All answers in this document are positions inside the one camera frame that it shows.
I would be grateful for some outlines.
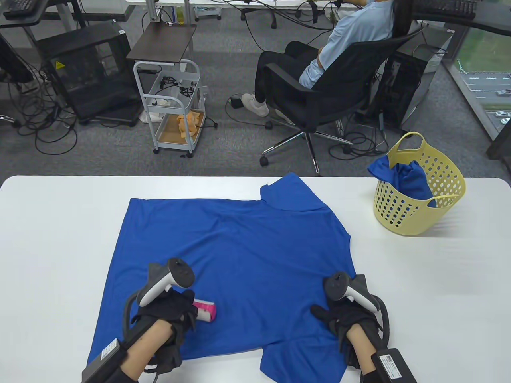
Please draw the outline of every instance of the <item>white sneaker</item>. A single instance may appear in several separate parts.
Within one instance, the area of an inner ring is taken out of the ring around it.
[[[285,115],[285,114],[283,114],[283,113],[282,113],[280,110],[278,110],[278,109],[275,109],[275,114],[276,114],[277,116],[279,116],[280,118],[282,118],[283,120],[285,120],[285,121],[289,122],[290,124],[293,124],[293,123],[294,123],[293,121],[291,121],[290,119],[288,119],[288,118],[286,117],[286,115]]]
[[[259,117],[266,117],[270,113],[266,103],[257,102],[253,94],[245,93],[241,96],[241,102],[246,109],[257,114]]]

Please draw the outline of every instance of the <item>chair backrest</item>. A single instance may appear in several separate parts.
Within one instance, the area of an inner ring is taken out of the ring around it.
[[[380,65],[421,30],[402,37],[351,44],[325,70],[312,89],[325,97],[342,99],[343,105],[359,103],[369,95],[370,81]]]

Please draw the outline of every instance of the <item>orange cloth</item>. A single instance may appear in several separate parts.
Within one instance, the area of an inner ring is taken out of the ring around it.
[[[190,130],[190,137],[193,137],[197,133],[197,125],[199,125],[200,113],[198,112],[190,112],[188,113],[188,129]],[[181,132],[181,138],[185,138],[187,136],[187,128],[184,124],[184,116],[180,114],[177,117],[177,122],[179,122],[179,131]]]

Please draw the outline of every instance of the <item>car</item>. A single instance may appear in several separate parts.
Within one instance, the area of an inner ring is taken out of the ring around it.
[[[505,110],[499,110],[495,112],[495,117],[511,117],[511,112],[506,112]]]
[[[511,89],[497,90],[497,95],[509,97],[509,96],[511,96]]]

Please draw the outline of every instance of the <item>person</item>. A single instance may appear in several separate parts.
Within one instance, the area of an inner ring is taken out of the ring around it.
[[[134,320],[143,316],[157,320],[128,349],[126,359],[105,383],[134,383],[162,347],[179,347],[184,341],[182,336],[197,319],[197,308],[193,305],[194,297],[195,293],[192,290],[186,290],[182,294],[170,290],[147,306],[141,307]]]
[[[310,89],[352,43],[384,40],[408,34],[412,21],[413,0],[344,0],[344,2],[364,8],[338,21],[324,47],[299,52],[298,48],[303,44],[292,42],[283,54],[261,53],[255,73],[254,94],[245,93],[241,96],[246,109],[260,117],[266,117],[269,113],[263,79],[263,68],[267,64],[277,64],[294,79],[299,80],[302,86]]]
[[[128,356],[108,379],[106,383],[134,383],[143,373],[149,360],[158,350],[175,342],[175,326],[183,326],[185,332],[191,327],[186,319],[190,315],[197,317],[197,309],[193,304],[194,294],[187,290],[186,294],[171,291],[158,298],[143,310],[139,310],[137,317],[143,315],[158,318],[155,323],[128,349]],[[348,348],[344,348],[346,359],[353,361],[351,351],[355,353],[358,365],[364,375],[364,383],[381,383],[371,356],[377,349],[383,348],[382,340],[378,335],[378,321],[375,315],[351,303],[347,298],[334,302],[329,299],[329,310],[319,305],[310,309],[321,322],[332,331]]]
[[[346,364],[360,368],[364,383],[382,383],[371,359],[377,351],[386,349],[375,314],[348,298],[334,302],[327,297],[327,304],[329,310],[312,305],[311,314],[339,339]]]

